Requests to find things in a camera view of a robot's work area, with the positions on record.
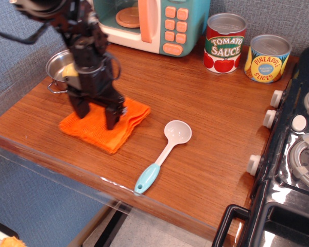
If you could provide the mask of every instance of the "microwave button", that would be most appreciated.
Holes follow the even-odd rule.
[[[171,32],[171,31],[166,31],[165,32],[165,40],[167,40],[167,41],[174,41],[174,39],[175,39],[175,33],[174,32]]]
[[[165,9],[165,15],[167,18],[175,18],[176,15],[176,8],[172,6],[168,6]]]
[[[176,34],[176,43],[179,43],[179,44],[186,43],[186,34],[185,33]]]
[[[163,50],[167,54],[179,56],[183,52],[183,47],[177,44],[166,43],[163,45]]]
[[[175,21],[174,20],[165,20],[165,28],[168,30],[175,29]]]
[[[177,11],[177,19],[179,20],[186,21],[188,15],[189,15],[188,9],[180,8]]]
[[[187,23],[186,22],[177,22],[176,30],[178,32],[186,32],[186,30],[187,30]]]

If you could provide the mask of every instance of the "pineapple slices can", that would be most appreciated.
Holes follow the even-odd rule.
[[[245,63],[245,74],[261,83],[278,81],[292,50],[290,42],[280,36],[263,34],[251,40]]]

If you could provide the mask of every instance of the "gray fabric wall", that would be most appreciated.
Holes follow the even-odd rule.
[[[309,0],[212,0],[210,15],[231,12],[248,22],[245,44],[260,34],[286,37],[294,56],[309,47]]]
[[[0,0],[0,31],[29,37],[41,24],[17,12],[8,0]],[[0,115],[46,77],[47,61],[65,49],[61,36],[51,27],[34,45],[0,37]]]

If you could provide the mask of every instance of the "stove knob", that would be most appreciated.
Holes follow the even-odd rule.
[[[264,119],[263,119],[263,125],[265,127],[267,127],[268,129],[271,129],[271,127],[272,127],[276,112],[277,111],[275,111],[275,110],[268,110]]]
[[[293,118],[291,127],[295,132],[301,132],[307,126],[307,120],[302,115],[297,115]]]
[[[283,96],[283,91],[275,90],[273,95],[272,95],[270,105],[272,107],[278,108],[279,103],[280,103],[280,101],[282,99],[282,96]]]
[[[260,155],[253,155],[253,154],[249,158],[246,171],[252,176],[255,176],[256,174],[256,171],[259,167],[260,159],[261,159]]]

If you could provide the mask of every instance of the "oven door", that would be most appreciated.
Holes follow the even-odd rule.
[[[160,0],[93,0],[93,7],[109,42],[159,53]]]
[[[309,247],[309,215],[276,202],[267,203],[260,214],[252,214],[237,205],[228,206],[213,247],[223,246],[234,218],[245,221],[241,237],[234,246]]]

